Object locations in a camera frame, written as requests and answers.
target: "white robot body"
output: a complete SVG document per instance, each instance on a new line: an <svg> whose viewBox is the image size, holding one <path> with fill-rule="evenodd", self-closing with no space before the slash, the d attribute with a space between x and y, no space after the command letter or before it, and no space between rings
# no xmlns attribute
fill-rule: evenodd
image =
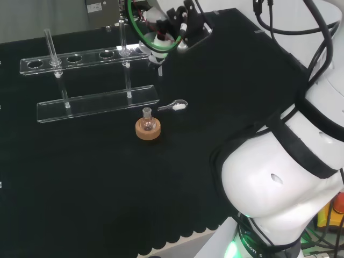
<svg viewBox="0 0 344 258"><path fill-rule="evenodd" d="M344 11L344 4L338 7ZM333 64L307 92L306 98L326 117L344 127L343 40L341 25L334 37ZM344 142L323 133L300 112L286 124L322 162L337 170L344 167ZM254 218L274 245L296 241L319 210L343 189L339 172L327 179L312 175L288 155L272 133L250 139L232 153L224 162L222 181L231 203L244 215ZM241 256L250 257L238 236L235 241Z"/></svg>

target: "glass test tube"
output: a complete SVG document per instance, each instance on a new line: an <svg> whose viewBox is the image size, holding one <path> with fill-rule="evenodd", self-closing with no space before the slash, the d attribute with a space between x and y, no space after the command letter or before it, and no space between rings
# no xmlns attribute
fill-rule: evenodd
<svg viewBox="0 0 344 258"><path fill-rule="evenodd" d="M67 95L67 91L66 91L66 87L65 87L65 82L63 81L63 77L57 78L57 81L58 81L59 90L60 90L60 93L61 93L61 96L62 96L62 99L64 102L64 106L67 110L67 114L69 114L68 111L70 111L70 104L68 101L68 95Z"/></svg>
<svg viewBox="0 0 344 258"><path fill-rule="evenodd" d="M124 20L119 20L119 31L120 31L120 44L122 46L121 51L119 54L121 56L128 56L130 55L130 50L127 49L127 39L125 37L125 23ZM127 98L131 98L131 81L130 81L130 61L123 61L122 62L124 68L124 76L125 76L125 87L127 90Z"/></svg>
<svg viewBox="0 0 344 258"><path fill-rule="evenodd" d="M51 60L50 60L50 64L55 67L55 71L54 71L54 74L55 74L55 77L56 78L60 78L61 75L63 74L63 71L62 69L58 69L58 68L61 68L60 64L61 64L61 60L58 59L58 56L56 54L56 51L55 51L55 47L54 47L54 42L53 42L53 38L52 38L52 35L50 33L50 29L46 28L44 30L44 35L45 35L45 39L47 41L47 46L48 46L48 49L49 49L49 53L50 53L50 56L51 56Z"/></svg>
<svg viewBox="0 0 344 258"><path fill-rule="evenodd" d="M127 56L130 55L130 50L127 49L127 39L125 36L125 22L124 20L119 20L119 31L120 31L120 44L122 46L121 51L119 54L121 56Z"/></svg>
<svg viewBox="0 0 344 258"><path fill-rule="evenodd" d="M130 81L130 62L123 61L122 62L124 68L124 77L125 77L125 88L127 89L127 97L131 98L131 81Z"/></svg>

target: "black tablecloth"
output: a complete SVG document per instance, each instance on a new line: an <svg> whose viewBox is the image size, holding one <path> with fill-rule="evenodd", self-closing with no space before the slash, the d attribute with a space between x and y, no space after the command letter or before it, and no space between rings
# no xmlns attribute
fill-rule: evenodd
<svg viewBox="0 0 344 258"><path fill-rule="evenodd" d="M39 124L38 102L60 99L53 74L23 76L20 59L47 54L45 39L0 45L0 257L136 257L230 214L208 159L229 135L292 103L304 74L238 10L208 14L211 38L170 54L155 83L157 141L135 135L142 108ZM129 43L137 42L127 31ZM120 45L117 30L54 37L67 53ZM65 71L70 97L124 88L116 65ZM185 99L180 112L156 107Z"/></svg>

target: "red button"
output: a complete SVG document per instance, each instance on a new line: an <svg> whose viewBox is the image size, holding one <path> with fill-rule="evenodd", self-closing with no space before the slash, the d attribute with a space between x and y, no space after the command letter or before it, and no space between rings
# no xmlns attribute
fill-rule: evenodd
<svg viewBox="0 0 344 258"><path fill-rule="evenodd" d="M338 213L344 213L344 192L337 195L333 204L333 209Z"/></svg>

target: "clear acrylic rack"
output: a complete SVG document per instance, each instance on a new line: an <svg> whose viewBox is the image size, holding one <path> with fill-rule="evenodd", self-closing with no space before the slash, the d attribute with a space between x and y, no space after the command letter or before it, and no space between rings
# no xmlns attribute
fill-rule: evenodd
<svg viewBox="0 0 344 258"><path fill-rule="evenodd" d="M145 106L159 101L153 85L131 87L131 62L147 59L148 56L140 51L139 44L126 44L123 20L119 21L119 28L121 46L59 55L56 54L50 30L44 30L50 56L22 59L20 62L20 73L23 75L53 73L61 93L61 99L37 104L37 121L39 123ZM112 63L122 64L125 89L73 98L68 97L63 70Z"/></svg>

